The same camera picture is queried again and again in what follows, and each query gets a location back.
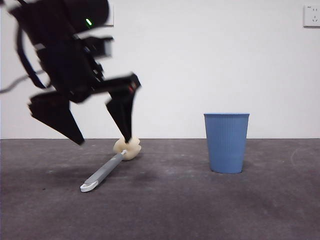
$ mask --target wall socket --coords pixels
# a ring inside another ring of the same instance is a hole
[[[320,27],[320,5],[305,5],[303,18],[304,27]]]

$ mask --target wastebasket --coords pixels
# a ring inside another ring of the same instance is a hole
[[[249,113],[205,113],[210,168],[222,174],[242,172]]]

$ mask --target gray floor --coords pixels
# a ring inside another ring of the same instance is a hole
[[[144,139],[94,191],[114,140],[1,141],[2,240],[319,240],[320,140],[250,139],[241,174],[204,139]]]

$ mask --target black cable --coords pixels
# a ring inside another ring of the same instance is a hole
[[[42,84],[42,82],[40,81],[40,79],[36,75],[34,69],[32,68],[32,66],[31,66],[31,64],[25,54],[22,36],[23,36],[23,29],[20,25],[18,25],[17,31],[16,31],[16,52],[18,53],[20,61],[23,65],[26,73],[29,75],[29,78],[32,80],[33,84],[40,89],[45,89],[47,87]]]
[[[36,71],[35,73],[36,74],[42,74],[44,73],[45,71],[44,70],[39,70],[39,71]],[[29,76],[28,75],[24,75],[24,76],[21,76],[19,78],[17,78],[16,80],[13,81],[13,83],[11,83],[8,87],[6,87],[5,89],[2,89],[0,90],[0,94],[5,94],[5,93],[8,93],[10,92],[12,89],[14,89],[19,83],[21,83],[22,81],[28,79]]]

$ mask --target cable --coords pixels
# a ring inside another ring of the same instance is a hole
[[[35,73],[36,74],[42,74],[44,73],[45,71],[44,70],[39,70],[39,71],[36,71]],[[19,83],[21,83],[22,81],[28,79],[29,76],[28,75],[24,75],[24,76],[21,76],[19,78],[17,78],[16,80],[13,81],[13,83],[11,83],[8,87],[6,87],[5,89],[2,89],[0,90],[0,94],[5,94],[7,92],[10,92],[12,89],[14,89]]]

